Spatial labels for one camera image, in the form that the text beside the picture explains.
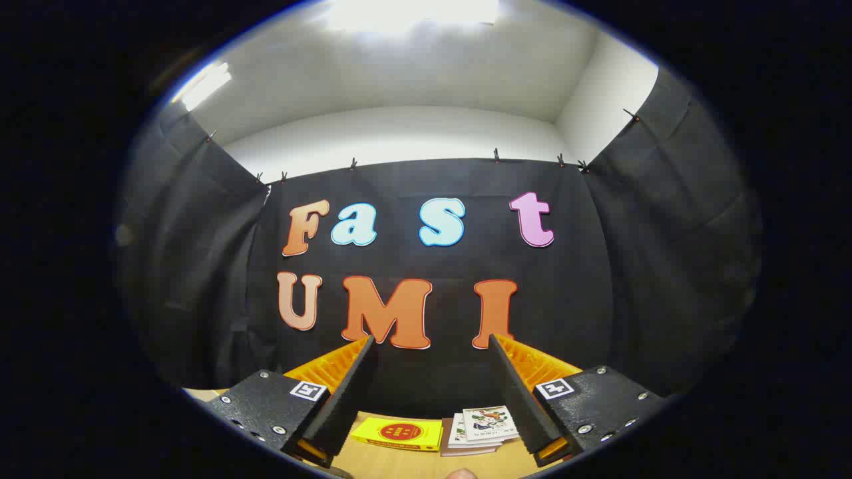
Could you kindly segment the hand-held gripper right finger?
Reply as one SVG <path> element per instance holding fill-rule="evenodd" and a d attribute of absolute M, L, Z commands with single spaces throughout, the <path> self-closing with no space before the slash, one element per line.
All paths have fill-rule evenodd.
<path fill-rule="evenodd" d="M 602 448 L 668 403 L 614 367 L 582 370 L 502 335 L 490 335 L 488 351 L 503 405 L 539 467 Z"/>

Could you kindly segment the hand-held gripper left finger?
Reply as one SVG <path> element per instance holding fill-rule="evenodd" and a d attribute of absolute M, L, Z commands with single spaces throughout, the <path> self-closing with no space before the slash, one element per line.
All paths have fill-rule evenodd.
<path fill-rule="evenodd" d="M 259 370 L 200 406 L 264 448 L 328 469 L 349 436 L 375 366 L 369 335 L 286 374 Z"/>

